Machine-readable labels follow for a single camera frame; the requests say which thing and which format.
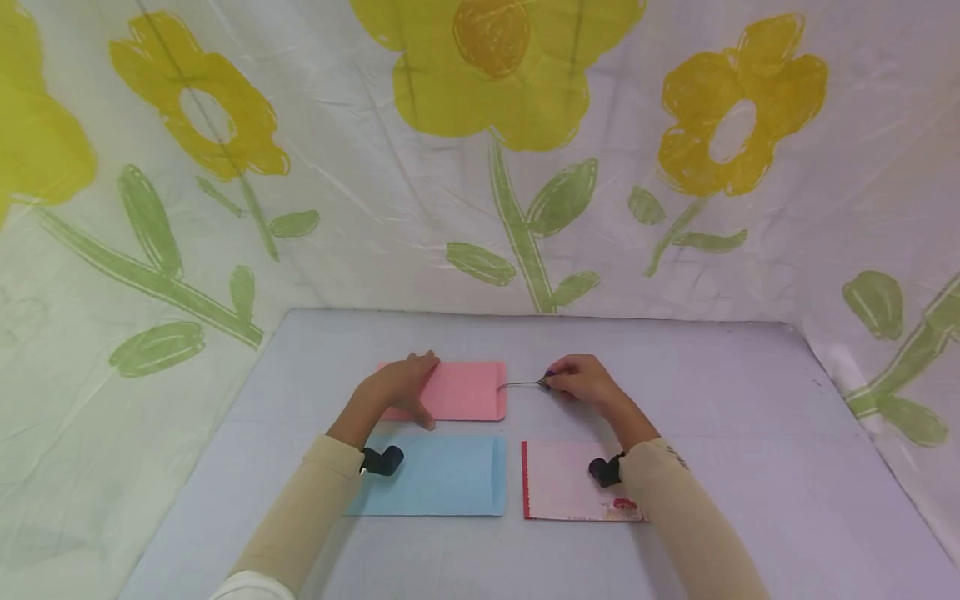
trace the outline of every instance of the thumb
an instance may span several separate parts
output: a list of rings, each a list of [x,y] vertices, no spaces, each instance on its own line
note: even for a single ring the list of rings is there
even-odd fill
[[[419,398],[410,405],[410,416],[414,418],[414,422],[417,425],[427,431],[433,431],[437,426],[437,423],[433,420],[433,415],[430,414],[430,411],[426,410],[426,407],[423,406],[423,402],[420,402]]]
[[[546,378],[546,384],[555,390],[561,390],[562,392],[570,392],[570,388],[574,386],[574,377],[576,375],[571,374],[559,374],[553,375]]]

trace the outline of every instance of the yellow flower print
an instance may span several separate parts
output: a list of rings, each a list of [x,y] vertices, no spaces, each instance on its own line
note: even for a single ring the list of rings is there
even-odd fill
[[[800,14],[764,19],[744,30],[736,48],[694,55],[666,76],[663,107],[679,123],[663,135],[660,166],[672,186],[693,196],[736,196],[760,183],[777,142],[824,104],[827,64],[809,54],[793,58],[803,32]],[[756,108],[754,129],[733,159],[715,161],[713,135],[742,100]]]
[[[113,68],[159,110],[167,130],[200,166],[224,181],[247,168],[262,175],[289,172],[289,157],[273,140],[273,107],[229,60],[204,52],[170,12],[140,15],[130,21],[130,31],[133,39],[110,43]],[[229,117],[229,139],[213,141],[194,129],[180,105],[185,89],[206,92],[220,103]]]
[[[643,15],[645,0],[350,0],[380,45],[402,52],[396,107],[415,130],[491,129],[515,151],[570,141],[587,112],[584,71]]]
[[[0,228],[11,203],[62,204],[97,173],[80,123],[47,93],[33,17],[0,0]]]

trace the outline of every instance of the green leaf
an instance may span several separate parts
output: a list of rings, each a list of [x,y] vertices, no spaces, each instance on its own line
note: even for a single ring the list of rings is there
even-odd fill
[[[666,219],[666,212],[660,206],[660,201],[639,185],[634,186],[634,191],[630,193],[630,198],[627,199],[627,206],[630,207],[630,212],[634,213],[634,217],[643,225],[656,225]]]
[[[553,293],[553,302],[557,306],[567,306],[600,283],[600,275],[593,271],[574,273],[560,282]]]
[[[164,274],[179,279],[183,261],[170,220],[150,180],[135,165],[124,167],[117,182],[127,217],[140,247]]]
[[[241,321],[249,323],[253,319],[253,299],[256,298],[256,282],[253,269],[246,265],[237,265],[230,274],[230,298],[233,310]]]
[[[722,254],[731,250],[736,250],[743,246],[747,241],[747,230],[741,229],[734,235],[709,235],[708,233],[697,233],[687,231],[681,233],[673,240],[674,246],[689,246],[702,250],[704,252],[713,252]]]
[[[571,164],[547,182],[527,213],[527,227],[537,237],[549,237],[579,217],[597,182],[597,159]]]
[[[880,271],[864,271],[843,286],[850,310],[878,340],[896,340],[903,333],[903,292]]]
[[[507,259],[473,244],[450,242],[446,245],[446,259],[467,275],[501,287],[516,275],[514,265]]]
[[[320,222],[320,213],[316,210],[291,212],[276,217],[270,222],[270,233],[276,237],[303,237]]]
[[[220,190],[213,187],[213,183],[210,183],[209,180],[206,180],[198,175],[197,184],[200,186],[200,189],[203,190],[203,192],[207,196],[209,196],[213,200],[220,203],[220,206],[222,206],[223,208],[232,212],[234,217],[243,216],[243,209],[241,209],[240,206],[237,206],[236,204],[232,203],[229,198],[221,194]]]
[[[906,436],[923,447],[935,447],[947,440],[949,427],[930,409],[892,394],[876,399],[879,413]]]
[[[109,362],[124,377],[142,377],[178,365],[204,346],[200,324],[177,321],[137,333],[110,355]]]

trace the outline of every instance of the green stem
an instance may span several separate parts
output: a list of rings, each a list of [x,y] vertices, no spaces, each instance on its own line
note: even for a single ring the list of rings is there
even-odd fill
[[[847,397],[847,404],[853,413],[860,416],[858,411],[874,405],[877,396],[899,392],[944,352],[947,342],[957,332],[960,332],[960,273],[947,283],[924,310],[924,317],[903,342],[890,364],[869,384]]]
[[[680,215],[670,229],[663,235],[663,237],[657,242],[657,245],[654,246],[654,255],[650,259],[650,265],[647,266],[646,271],[643,272],[645,276],[651,277],[654,273],[657,272],[657,267],[660,265],[660,256],[663,255],[663,251],[667,249],[670,244],[673,243],[673,240],[677,238],[678,235],[684,232],[686,226],[690,225],[690,221],[693,220],[693,217],[700,214],[700,211],[704,209],[704,206],[707,205],[707,200],[710,199],[710,196],[704,196],[695,200],[690,206],[686,208],[684,214]]]
[[[873,396],[859,396],[847,400],[847,407],[858,419],[869,417],[876,412],[876,400]]]
[[[553,301],[553,291],[540,257],[540,249],[537,248],[537,240],[534,239],[534,234],[516,203],[510,173],[503,160],[500,143],[496,140],[490,149],[490,178],[496,211],[507,230],[510,245],[514,249],[516,261],[520,264],[520,271],[534,302],[534,309],[540,314],[556,313],[557,305]]]
[[[260,230],[260,239],[263,240],[263,245],[267,249],[267,254],[269,254],[273,260],[279,262],[280,254],[276,251],[274,235],[270,233],[270,228],[267,227],[267,219],[263,216],[263,207],[260,206],[260,201],[253,193],[253,188],[250,187],[250,183],[247,181],[247,178],[243,176],[240,176],[240,191],[243,192],[244,200],[247,201],[247,208],[250,209],[250,214],[256,221],[256,227]]]
[[[173,304],[220,329],[251,348],[263,341],[263,330],[199,290],[135,258],[108,248],[100,240],[73,228],[47,208],[36,208],[41,223],[80,258],[117,281],[147,296]]]

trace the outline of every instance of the white table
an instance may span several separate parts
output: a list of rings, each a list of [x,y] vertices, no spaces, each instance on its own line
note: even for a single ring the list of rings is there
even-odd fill
[[[321,310],[287,316],[120,597],[206,598],[354,386],[427,348],[503,360],[524,380],[597,354],[682,452],[773,598],[960,598],[960,575],[786,325]],[[506,515],[343,518],[302,598],[683,598],[650,525],[523,520],[521,440],[612,436],[581,409],[512,389],[504,421],[439,423],[506,436]]]

